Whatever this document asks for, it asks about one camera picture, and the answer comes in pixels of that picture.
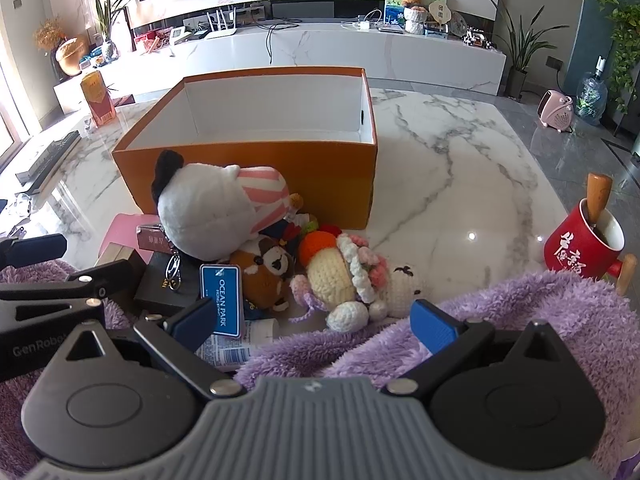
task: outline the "painting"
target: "painting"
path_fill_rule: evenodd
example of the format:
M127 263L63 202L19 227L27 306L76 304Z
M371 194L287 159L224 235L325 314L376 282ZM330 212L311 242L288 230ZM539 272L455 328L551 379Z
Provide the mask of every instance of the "painting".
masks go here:
M428 9L429 5L435 1L437 0L421 0L420 2L425 9ZM402 6L402 0L385 0L385 22L404 27L404 7Z

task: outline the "orange box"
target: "orange box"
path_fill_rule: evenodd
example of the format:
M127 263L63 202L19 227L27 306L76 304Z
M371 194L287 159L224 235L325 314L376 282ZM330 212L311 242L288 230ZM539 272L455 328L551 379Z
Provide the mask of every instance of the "orange box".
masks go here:
M305 211L343 229L369 219L378 140L361 68L284 67L184 78L117 143L113 158L143 213L156 160L273 166Z

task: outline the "white marble tv cabinet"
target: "white marble tv cabinet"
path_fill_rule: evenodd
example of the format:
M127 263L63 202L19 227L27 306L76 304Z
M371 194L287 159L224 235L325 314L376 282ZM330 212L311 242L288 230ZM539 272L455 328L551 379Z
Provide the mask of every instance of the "white marble tv cabinet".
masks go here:
M137 52L100 69L117 95L171 88L188 75L268 66L267 31L239 29L232 36L187 41L151 54ZM496 95L506 56L497 50L377 30L359 31L339 23L302 23L271 37L273 66L356 66L367 76L475 90ZM65 114L81 108L81 75L54 90Z

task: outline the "orange crochet hat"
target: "orange crochet hat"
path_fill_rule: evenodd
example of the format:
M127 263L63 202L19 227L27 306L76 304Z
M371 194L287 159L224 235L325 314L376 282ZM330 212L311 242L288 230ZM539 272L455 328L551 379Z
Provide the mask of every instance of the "orange crochet hat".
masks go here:
M311 259L322 249L337 247L335 236L324 231L314 231L305 236L298 248L298 259L307 267Z

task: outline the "pink space heater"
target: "pink space heater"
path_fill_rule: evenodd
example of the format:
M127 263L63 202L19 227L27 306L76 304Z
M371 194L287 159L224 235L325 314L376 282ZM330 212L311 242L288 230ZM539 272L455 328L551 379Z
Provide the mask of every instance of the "pink space heater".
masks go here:
M558 132L567 131L574 120L574 100L556 90L549 90L540 101L538 116L542 125Z

